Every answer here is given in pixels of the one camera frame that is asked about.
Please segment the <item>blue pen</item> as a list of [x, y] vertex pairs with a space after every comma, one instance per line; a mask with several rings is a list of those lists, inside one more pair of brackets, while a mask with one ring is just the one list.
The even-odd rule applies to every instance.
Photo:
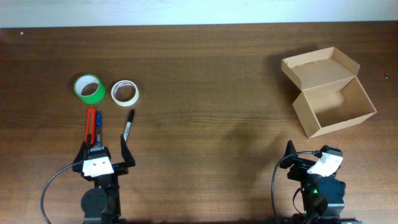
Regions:
[[101, 147], [102, 118], [100, 111], [96, 113], [96, 147]]

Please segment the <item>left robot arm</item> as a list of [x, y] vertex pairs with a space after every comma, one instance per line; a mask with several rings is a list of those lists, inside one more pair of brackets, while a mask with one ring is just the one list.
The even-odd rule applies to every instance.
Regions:
[[94, 187], [81, 198], [84, 223], [127, 223], [127, 220], [121, 217], [119, 176], [127, 175], [128, 168], [134, 167], [136, 162], [123, 135], [121, 155], [124, 161], [112, 164], [107, 147], [94, 148], [91, 144], [82, 142], [73, 161], [72, 170], [94, 183]]

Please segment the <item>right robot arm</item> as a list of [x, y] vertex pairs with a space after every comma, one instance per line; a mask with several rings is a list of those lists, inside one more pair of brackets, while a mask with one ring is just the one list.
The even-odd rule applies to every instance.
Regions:
[[293, 214], [291, 222], [298, 224], [355, 224], [354, 218], [341, 219], [340, 213], [345, 208], [343, 197], [346, 184], [335, 178], [341, 167], [343, 153], [334, 146], [324, 145], [318, 151], [295, 149], [289, 140], [283, 158], [277, 163], [278, 168], [288, 169], [287, 178], [300, 183], [294, 197], [301, 194], [303, 212]]

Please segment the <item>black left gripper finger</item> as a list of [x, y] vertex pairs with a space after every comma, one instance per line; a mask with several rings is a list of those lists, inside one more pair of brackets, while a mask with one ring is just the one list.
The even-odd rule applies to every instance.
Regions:
[[124, 162], [127, 165], [134, 165], [134, 158], [128, 149], [128, 146], [126, 144], [126, 140], [123, 135], [121, 135], [121, 155], [122, 158], [124, 159]]
[[82, 142], [80, 150], [74, 159], [74, 163], [83, 162], [87, 157], [87, 143], [85, 141]]

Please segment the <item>brown cardboard box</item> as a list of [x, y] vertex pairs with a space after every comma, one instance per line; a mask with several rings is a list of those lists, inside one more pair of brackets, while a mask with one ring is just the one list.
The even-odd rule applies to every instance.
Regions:
[[329, 47], [281, 60], [301, 93], [292, 103], [308, 138], [362, 123], [377, 113], [361, 82], [360, 64]]

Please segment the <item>green tape roll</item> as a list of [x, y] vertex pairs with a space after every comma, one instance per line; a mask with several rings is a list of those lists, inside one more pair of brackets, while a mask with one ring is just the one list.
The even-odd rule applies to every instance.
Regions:
[[92, 74], [80, 76], [74, 83], [74, 92], [79, 99], [89, 105], [99, 103], [106, 90], [100, 79]]

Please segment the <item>orange utility knife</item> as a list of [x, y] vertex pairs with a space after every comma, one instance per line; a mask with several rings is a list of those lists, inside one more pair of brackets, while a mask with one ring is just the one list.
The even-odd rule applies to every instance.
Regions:
[[86, 114], [86, 131], [85, 131], [85, 142], [88, 144], [95, 143], [95, 127], [96, 127], [96, 109], [88, 108]]

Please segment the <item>black and white marker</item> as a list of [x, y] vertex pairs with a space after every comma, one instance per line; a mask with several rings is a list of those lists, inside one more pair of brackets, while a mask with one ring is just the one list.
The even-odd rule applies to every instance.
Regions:
[[135, 115], [135, 110], [131, 109], [130, 113], [129, 113], [129, 116], [128, 116], [128, 119], [127, 119], [127, 122], [126, 122], [126, 125], [125, 125], [124, 134], [123, 134], [123, 138], [124, 138], [125, 141], [127, 141], [127, 139], [128, 139], [130, 128], [131, 128], [131, 124], [132, 124], [133, 119], [134, 119], [134, 115]]

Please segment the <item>white masking tape roll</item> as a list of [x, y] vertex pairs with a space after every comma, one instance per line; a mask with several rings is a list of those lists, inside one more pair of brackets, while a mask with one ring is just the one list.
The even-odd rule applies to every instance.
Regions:
[[139, 89], [134, 82], [130, 80], [121, 80], [112, 86], [111, 97], [119, 106], [132, 106], [138, 102]]

